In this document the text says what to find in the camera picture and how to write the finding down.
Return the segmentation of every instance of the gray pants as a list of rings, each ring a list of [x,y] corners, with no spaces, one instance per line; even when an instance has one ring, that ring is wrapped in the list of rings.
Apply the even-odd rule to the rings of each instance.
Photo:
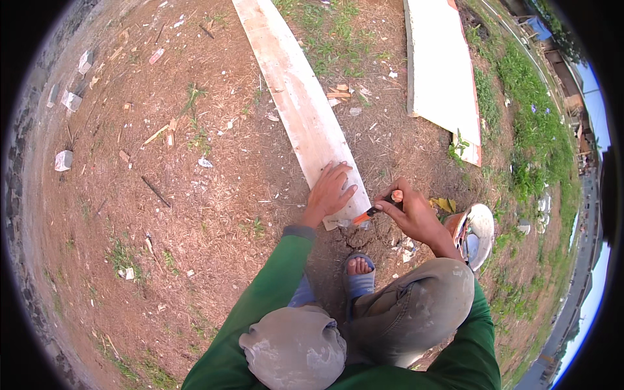
[[[348,359],[335,320],[316,306],[268,313],[239,345],[250,371],[271,390],[322,390],[345,362],[408,367],[464,322],[473,299],[470,268],[435,258],[356,300],[353,322],[343,329]]]

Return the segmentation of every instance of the sky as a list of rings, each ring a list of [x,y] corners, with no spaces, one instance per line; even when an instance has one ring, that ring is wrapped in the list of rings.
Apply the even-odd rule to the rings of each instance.
[[[607,115],[605,113],[605,103],[602,100],[602,94],[598,90],[598,81],[593,75],[590,65],[585,67],[583,64],[576,65],[578,73],[583,79],[583,93],[585,94],[585,105],[592,120],[593,132],[598,139],[598,145],[603,151],[611,145],[609,133],[607,130]]]
[[[592,273],[592,289],[587,294],[587,298],[585,298],[585,302],[581,305],[581,322],[579,325],[578,335],[568,343],[568,349],[565,352],[565,355],[561,359],[561,370],[557,374],[555,378],[555,384],[561,378],[562,374],[568,368],[572,359],[577,354],[578,349],[583,344],[583,340],[589,331],[593,319],[598,311],[598,306],[600,305],[600,301],[602,300],[602,293],[605,289],[605,280],[607,278],[607,264],[609,260],[610,249],[606,245],[603,245],[602,251],[600,252],[600,257],[596,262],[596,267],[593,269]]]

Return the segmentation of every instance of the sleeve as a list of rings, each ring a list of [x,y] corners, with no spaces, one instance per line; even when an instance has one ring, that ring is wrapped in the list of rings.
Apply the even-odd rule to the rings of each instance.
[[[494,324],[483,290],[474,280],[474,301],[455,338],[429,366],[427,374],[462,389],[500,389],[494,354]]]
[[[280,243],[234,305],[208,351],[188,373],[182,389],[249,389],[258,383],[247,368],[238,338],[267,313],[290,302],[314,238],[310,227],[284,229]]]

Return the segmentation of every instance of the left hand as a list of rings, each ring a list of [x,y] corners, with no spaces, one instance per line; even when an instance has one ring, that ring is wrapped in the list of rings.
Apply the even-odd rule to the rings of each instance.
[[[323,218],[339,212],[346,206],[358,189],[354,184],[342,193],[343,185],[347,181],[346,172],[353,168],[347,165],[346,161],[332,168],[333,164],[331,161],[325,166],[321,177],[310,191],[308,208],[303,213],[299,225],[316,228]]]

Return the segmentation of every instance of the person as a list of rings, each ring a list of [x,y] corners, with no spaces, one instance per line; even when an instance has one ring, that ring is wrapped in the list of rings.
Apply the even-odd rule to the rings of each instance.
[[[476,278],[422,193],[399,178],[374,199],[436,258],[374,292],[375,266],[364,253],[344,264],[347,322],[316,302],[304,273],[315,228],[357,190],[342,187],[351,167],[329,163],[301,220],[243,292],[182,389],[500,389],[494,324]],[[384,202],[403,191],[402,211]],[[407,369],[457,330],[427,371]]]

